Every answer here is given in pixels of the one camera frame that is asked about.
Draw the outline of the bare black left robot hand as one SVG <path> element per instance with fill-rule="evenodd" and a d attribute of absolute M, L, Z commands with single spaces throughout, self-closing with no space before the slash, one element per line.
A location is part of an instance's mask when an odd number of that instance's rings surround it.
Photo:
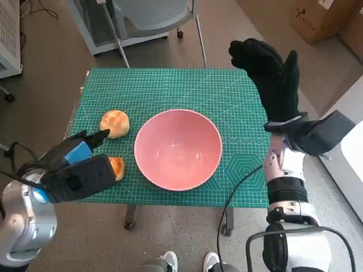
<path fill-rule="evenodd" d="M 82 130 L 52 147 L 39 162 L 45 169 L 55 171 L 89 159 L 93 150 L 103 144 L 109 133 L 110 130 L 105 129 L 88 135 L 86 130 Z"/>

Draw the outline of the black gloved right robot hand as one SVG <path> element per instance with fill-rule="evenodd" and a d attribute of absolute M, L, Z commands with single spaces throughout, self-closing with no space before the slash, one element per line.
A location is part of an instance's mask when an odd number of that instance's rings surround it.
<path fill-rule="evenodd" d="M 246 71 L 254 82 L 267 120 L 285 122 L 300 115 L 298 110 L 298 53 L 291 50 L 286 60 L 264 41 L 249 38 L 233 40 L 231 64 Z"/>

